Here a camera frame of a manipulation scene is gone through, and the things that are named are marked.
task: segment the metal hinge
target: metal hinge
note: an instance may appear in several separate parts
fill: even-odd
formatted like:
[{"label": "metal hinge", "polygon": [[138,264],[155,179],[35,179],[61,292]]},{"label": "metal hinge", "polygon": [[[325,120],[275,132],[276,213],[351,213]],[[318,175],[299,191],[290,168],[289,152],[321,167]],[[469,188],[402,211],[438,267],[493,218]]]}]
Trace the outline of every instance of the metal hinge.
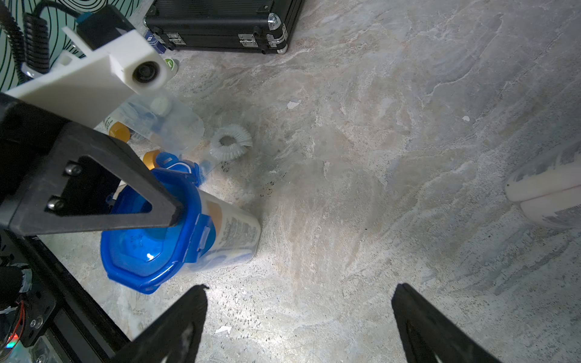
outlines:
[{"label": "metal hinge", "polygon": [[275,39],[274,36],[272,34],[267,34],[266,35],[266,40],[268,41],[268,45],[270,46],[270,48],[276,48],[277,45],[279,45],[280,43],[286,41],[286,39],[289,37],[288,33],[286,32],[286,25],[282,25],[282,35],[280,38]]},{"label": "metal hinge", "polygon": [[258,43],[253,34],[238,34],[240,43],[247,48],[258,48]]}]

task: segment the green striped fabric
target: green striped fabric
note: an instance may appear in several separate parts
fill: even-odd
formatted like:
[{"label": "green striped fabric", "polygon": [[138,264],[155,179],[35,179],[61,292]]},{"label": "green striped fabric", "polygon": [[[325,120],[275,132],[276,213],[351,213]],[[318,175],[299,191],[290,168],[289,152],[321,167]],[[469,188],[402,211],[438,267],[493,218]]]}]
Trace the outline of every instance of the green striped fabric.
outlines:
[{"label": "green striped fabric", "polygon": [[[18,22],[18,25],[23,29],[22,25],[22,14],[23,9],[27,13],[31,13],[36,4],[40,0],[3,0],[7,5],[8,9],[12,12],[12,16]],[[79,12],[94,12],[105,6],[105,4],[110,3],[116,6],[121,14],[129,17],[135,9],[139,6],[140,0],[56,0],[72,9]],[[51,49],[51,65],[59,56],[62,49],[66,49],[69,52],[77,55],[78,57],[84,57],[84,55],[71,44],[70,39],[61,30],[62,27],[68,26],[69,28],[75,29],[76,25],[74,18],[70,15],[63,13],[60,10],[54,8],[46,8],[42,12],[43,19],[48,22],[49,35],[50,35],[50,49]],[[7,89],[16,87],[18,84],[18,78],[16,76],[16,69],[14,66],[14,60],[12,59],[12,51],[10,49],[10,44],[6,37],[6,33],[3,31],[0,35],[0,49],[2,49],[2,63],[0,66],[0,81],[2,81],[0,91],[4,92]]]}]

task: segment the screw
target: screw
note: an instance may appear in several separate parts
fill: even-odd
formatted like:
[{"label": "screw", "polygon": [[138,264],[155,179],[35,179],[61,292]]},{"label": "screw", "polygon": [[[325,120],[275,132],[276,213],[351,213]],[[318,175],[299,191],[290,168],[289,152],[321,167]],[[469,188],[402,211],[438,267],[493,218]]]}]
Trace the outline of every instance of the screw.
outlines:
[{"label": "screw", "polygon": [[76,177],[83,172],[83,168],[79,164],[69,163],[64,167],[64,172],[73,177]]},{"label": "screw", "polygon": [[62,208],[64,208],[64,202],[61,198],[52,197],[49,199],[48,203],[46,204],[46,207],[54,211],[61,210]]},{"label": "screw", "polygon": [[30,321],[30,327],[33,329],[38,329],[42,326],[42,317],[38,317],[36,319],[32,319]]}]

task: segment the black case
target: black case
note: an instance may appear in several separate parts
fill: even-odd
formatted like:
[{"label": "black case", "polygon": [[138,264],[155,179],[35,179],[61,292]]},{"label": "black case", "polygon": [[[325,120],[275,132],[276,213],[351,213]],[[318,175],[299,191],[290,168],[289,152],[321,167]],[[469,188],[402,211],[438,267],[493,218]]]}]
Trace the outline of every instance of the black case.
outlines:
[{"label": "black case", "polygon": [[304,0],[155,0],[144,24],[170,49],[284,54]]}]

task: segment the blue plastic lid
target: blue plastic lid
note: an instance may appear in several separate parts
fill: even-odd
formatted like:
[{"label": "blue plastic lid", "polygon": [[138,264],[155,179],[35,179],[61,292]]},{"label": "blue plastic lid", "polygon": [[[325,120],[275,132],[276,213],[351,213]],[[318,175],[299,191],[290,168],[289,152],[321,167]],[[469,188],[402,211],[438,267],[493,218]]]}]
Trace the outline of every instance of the blue plastic lid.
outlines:
[{"label": "blue plastic lid", "polygon": [[189,160],[180,160],[176,155],[167,152],[160,152],[156,156],[155,162],[162,168],[193,174],[196,177],[194,183],[196,186],[200,186],[204,182],[200,166]]},{"label": "blue plastic lid", "polygon": [[[179,223],[169,228],[124,229],[101,234],[101,260],[110,279],[151,294],[184,264],[195,263],[216,238],[214,224],[202,214],[192,174],[156,168],[153,175],[183,205]],[[133,188],[119,193],[112,214],[147,213],[151,204]]]}]

